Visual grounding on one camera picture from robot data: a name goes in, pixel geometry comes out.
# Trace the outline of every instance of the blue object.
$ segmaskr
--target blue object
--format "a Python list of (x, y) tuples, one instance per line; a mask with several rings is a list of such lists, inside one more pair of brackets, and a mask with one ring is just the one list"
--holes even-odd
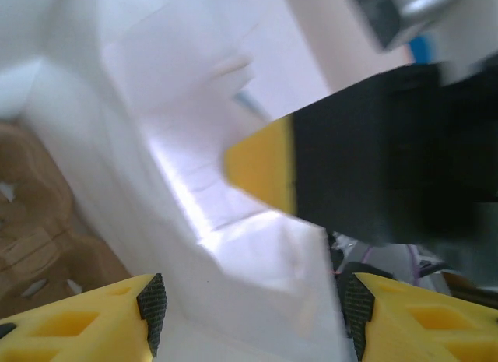
[(426, 36), (419, 36), (408, 43), (416, 64), (428, 64), (432, 60), (430, 45)]

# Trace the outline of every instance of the metal part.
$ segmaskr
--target metal part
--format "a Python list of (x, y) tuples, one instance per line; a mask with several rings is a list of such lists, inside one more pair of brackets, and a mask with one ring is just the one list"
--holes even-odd
[(456, 0), (355, 0), (378, 42), (392, 49), (410, 41)]

